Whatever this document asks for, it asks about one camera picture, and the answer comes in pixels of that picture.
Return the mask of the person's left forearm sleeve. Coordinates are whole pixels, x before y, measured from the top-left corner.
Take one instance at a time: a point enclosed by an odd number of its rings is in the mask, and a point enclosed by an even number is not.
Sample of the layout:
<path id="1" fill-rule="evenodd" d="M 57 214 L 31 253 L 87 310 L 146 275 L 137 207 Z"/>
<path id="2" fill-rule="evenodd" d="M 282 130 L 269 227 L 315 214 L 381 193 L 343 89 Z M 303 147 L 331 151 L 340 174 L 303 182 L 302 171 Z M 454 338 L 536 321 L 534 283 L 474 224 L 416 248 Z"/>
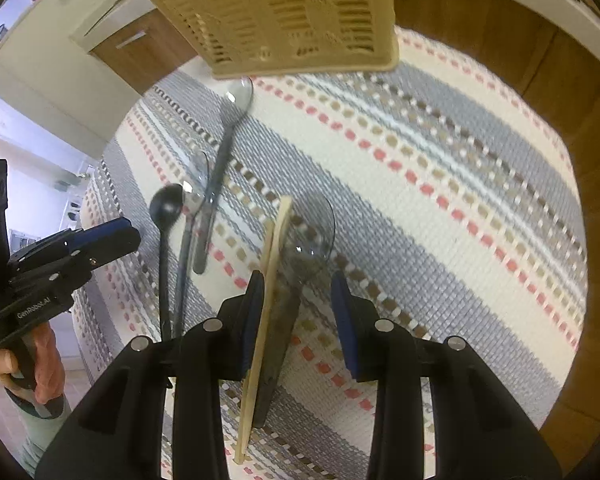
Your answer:
<path id="1" fill-rule="evenodd" d="M 7 394 L 12 399 L 12 402 L 16 404 L 18 416 L 23 423 L 24 430 L 26 430 L 26 436 L 20 446 L 18 462 L 27 471 L 28 475 L 33 478 L 38 462 L 71 414 L 70 404 L 67 398 L 62 396 L 60 398 L 62 400 L 62 412 L 58 417 L 39 418 L 27 413 L 19 406 L 16 402 L 17 397 L 13 393 L 7 391 Z"/>

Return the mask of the person's left hand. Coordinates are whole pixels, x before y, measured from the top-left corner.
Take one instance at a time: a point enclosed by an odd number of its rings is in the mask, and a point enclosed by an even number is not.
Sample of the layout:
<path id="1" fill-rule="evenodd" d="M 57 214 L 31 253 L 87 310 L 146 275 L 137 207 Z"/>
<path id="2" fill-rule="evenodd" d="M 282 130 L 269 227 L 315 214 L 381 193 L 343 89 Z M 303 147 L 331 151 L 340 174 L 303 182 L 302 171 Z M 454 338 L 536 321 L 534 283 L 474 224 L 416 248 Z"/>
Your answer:
<path id="1" fill-rule="evenodd" d="M 36 386 L 33 391 L 20 388 L 12 380 L 12 375 L 19 372 L 16 356 L 7 349 L 0 349 L 0 382 L 24 400 L 34 399 L 39 404 L 46 404 L 64 394 L 66 372 L 62 365 L 60 353 L 56 346 L 55 333 L 46 322 L 36 326 L 30 333 L 34 356 L 34 378 Z"/>

